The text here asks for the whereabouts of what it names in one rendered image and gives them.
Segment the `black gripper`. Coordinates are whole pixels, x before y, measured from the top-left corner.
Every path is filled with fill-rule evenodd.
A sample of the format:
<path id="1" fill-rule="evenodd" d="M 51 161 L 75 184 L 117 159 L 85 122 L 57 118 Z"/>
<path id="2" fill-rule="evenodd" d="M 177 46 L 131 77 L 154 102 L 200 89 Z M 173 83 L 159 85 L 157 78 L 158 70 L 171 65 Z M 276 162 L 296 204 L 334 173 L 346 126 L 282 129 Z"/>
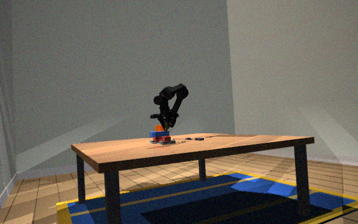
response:
<path id="1" fill-rule="evenodd" d="M 162 109 L 163 110 L 167 110 L 169 108 L 168 105 L 160 105 L 159 109 L 160 109 L 160 114 L 151 114 L 151 119 L 156 119 L 158 118 L 157 120 L 159 120 L 159 122 L 161 123 L 163 129 L 165 129 L 165 124 L 164 124 L 164 120 L 165 120 L 165 123 L 168 123 L 169 125 L 169 122 L 170 120 L 172 119 L 172 117 L 179 117 L 178 113 L 175 113 L 175 114 L 172 114 L 172 116 L 168 116 L 164 119 L 164 115 L 162 116 Z"/>

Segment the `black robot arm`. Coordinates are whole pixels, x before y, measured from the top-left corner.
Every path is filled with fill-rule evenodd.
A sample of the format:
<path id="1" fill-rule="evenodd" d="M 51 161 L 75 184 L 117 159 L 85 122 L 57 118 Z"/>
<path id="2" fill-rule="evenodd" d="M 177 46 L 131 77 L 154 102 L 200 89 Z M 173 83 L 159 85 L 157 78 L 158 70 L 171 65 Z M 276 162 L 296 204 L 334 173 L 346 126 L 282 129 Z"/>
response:
<path id="1" fill-rule="evenodd" d="M 156 96 L 154 98 L 154 103 L 156 105 L 168 105 L 168 100 L 172 99 L 175 96 L 175 94 L 177 95 L 177 99 L 174 103 L 173 108 L 171 110 L 170 110 L 170 108 L 168 108 L 167 110 L 162 109 L 162 116 L 164 115 L 165 117 L 168 117 L 168 116 L 172 116 L 172 114 L 177 113 L 182 100 L 188 96 L 188 90 L 187 90 L 186 86 L 183 84 L 179 84 L 174 87 L 165 87 L 159 93 L 159 96 Z M 168 128 L 170 128 L 170 127 L 173 128 L 173 126 L 175 125 L 176 119 L 177 119 L 176 117 L 172 117 L 172 119 L 170 120 L 170 123 L 168 125 Z"/>

